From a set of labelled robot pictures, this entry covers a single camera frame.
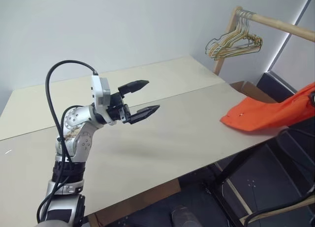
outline table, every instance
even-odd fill
[[[241,132],[219,121],[243,98],[221,82],[134,106],[133,112],[160,104],[140,123],[98,130],[84,175],[85,215],[273,137],[278,130]],[[56,136],[52,127],[0,141],[2,225],[36,224],[52,175]]]

